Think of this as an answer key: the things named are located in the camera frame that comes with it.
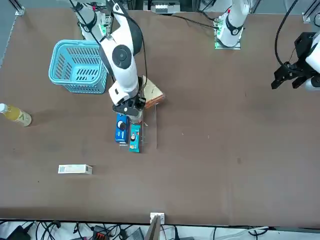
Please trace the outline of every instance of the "robotic arm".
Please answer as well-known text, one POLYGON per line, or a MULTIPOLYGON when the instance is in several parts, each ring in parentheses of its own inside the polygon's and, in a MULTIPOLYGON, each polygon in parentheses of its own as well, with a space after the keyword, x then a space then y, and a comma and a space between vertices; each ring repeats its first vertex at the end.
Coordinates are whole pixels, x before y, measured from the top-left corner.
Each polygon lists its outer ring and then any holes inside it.
POLYGON ((305 84, 307 90, 320 90, 320 32, 303 32, 294 41, 298 60, 290 64, 286 61, 274 72, 272 89, 277 89, 284 81, 293 80, 297 89, 305 84))
POLYGON ((233 47, 239 42, 249 11, 248 0, 232 0, 230 11, 226 11, 221 17, 223 25, 217 36, 223 45, 233 47))
POLYGON ((137 75, 134 56, 142 47, 141 30, 118 1, 106 1, 107 8, 120 24, 120 27, 108 36, 103 35, 99 30, 100 12, 97 14, 86 3, 77 2, 73 5, 80 21, 82 34, 87 40, 99 42, 101 60, 112 79, 115 79, 108 90, 113 102, 113 110, 128 115, 133 121, 140 119, 146 99, 141 91, 143 80, 137 75))

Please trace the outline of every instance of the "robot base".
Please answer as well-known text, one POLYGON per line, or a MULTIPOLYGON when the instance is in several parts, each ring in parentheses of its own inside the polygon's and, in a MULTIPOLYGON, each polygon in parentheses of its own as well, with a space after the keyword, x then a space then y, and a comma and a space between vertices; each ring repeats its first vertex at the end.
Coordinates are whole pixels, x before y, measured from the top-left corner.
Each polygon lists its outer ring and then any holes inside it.
POLYGON ((240 40, 235 46, 225 46, 222 42, 218 39, 218 35, 221 33, 221 28, 223 27, 223 20, 221 16, 213 21, 213 26, 218 27, 219 30, 214 29, 214 49, 231 49, 231 50, 241 50, 240 40))

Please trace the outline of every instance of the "bottle cap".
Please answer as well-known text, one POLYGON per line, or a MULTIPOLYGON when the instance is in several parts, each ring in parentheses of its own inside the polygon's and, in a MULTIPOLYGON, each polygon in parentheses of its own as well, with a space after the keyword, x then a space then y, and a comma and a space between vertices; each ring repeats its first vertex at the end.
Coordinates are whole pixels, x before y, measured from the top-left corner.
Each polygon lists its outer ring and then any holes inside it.
POLYGON ((6 111, 8 111, 8 106, 4 103, 0 103, 0 113, 4 114, 6 111))

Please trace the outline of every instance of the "bottle label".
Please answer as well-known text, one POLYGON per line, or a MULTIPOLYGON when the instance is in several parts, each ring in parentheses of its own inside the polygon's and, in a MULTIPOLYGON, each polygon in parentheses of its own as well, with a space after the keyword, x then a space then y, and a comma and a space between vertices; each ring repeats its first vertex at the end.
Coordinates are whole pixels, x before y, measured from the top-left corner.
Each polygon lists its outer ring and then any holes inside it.
POLYGON ((19 123, 24 127, 29 126, 31 123, 31 116, 25 111, 20 110, 19 117, 14 122, 19 123))

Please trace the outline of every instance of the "blue plastic basket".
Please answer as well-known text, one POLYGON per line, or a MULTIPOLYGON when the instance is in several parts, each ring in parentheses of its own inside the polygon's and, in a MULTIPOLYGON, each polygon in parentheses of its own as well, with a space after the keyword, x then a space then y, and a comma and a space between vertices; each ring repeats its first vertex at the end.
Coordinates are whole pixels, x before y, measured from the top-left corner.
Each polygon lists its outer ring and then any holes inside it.
POLYGON ((61 40, 53 49, 49 78, 72 93, 103 94, 106 90, 107 69, 94 41, 61 40))

